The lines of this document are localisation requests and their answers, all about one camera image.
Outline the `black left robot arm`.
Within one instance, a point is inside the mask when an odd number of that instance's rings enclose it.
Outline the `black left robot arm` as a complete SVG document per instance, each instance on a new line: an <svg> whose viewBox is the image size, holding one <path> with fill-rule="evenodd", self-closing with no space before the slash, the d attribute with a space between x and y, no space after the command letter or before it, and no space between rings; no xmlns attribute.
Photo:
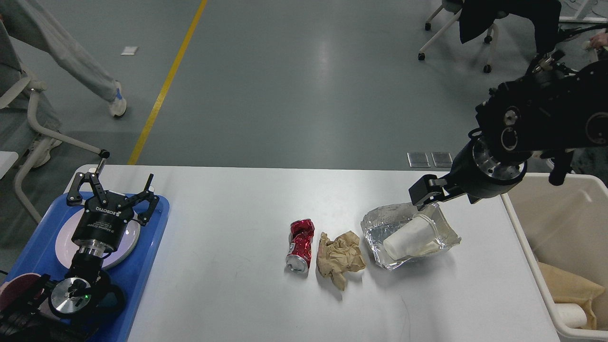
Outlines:
<svg viewBox="0 0 608 342"><path fill-rule="evenodd" d="M125 342L163 236L169 204L149 175L139 193L78 172L1 286L1 340Z"/></svg>

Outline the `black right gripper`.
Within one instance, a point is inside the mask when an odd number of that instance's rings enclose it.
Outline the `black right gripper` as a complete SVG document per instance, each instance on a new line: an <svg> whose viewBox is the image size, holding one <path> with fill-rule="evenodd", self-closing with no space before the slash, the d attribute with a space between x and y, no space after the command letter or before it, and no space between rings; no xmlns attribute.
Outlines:
<svg viewBox="0 0 608 342"><path fill-rule="evenodd" d="M467 195L470 203L507 193L517 186L527 171L527 162L510 165L490 152L484 138L472 139L453 160L443 177L425 174L409 189L411 203L418 211L436 202Z"/></svg>

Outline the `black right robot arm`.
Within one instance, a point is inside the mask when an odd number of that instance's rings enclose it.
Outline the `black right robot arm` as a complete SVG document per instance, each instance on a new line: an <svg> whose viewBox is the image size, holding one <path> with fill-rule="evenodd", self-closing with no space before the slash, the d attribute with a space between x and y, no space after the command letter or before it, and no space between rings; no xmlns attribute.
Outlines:
<svg viewBox="0 0 608 342"><path fill-rule="evenodd" d="M552 185L564 183L575 149L607 145L607 61L575 71L558 50L531 72L489 90L475 107L478 127L442 177L426 174L408 190L413 206L466 195L470 203L507 193L534 153L554 158Z"/></svg>

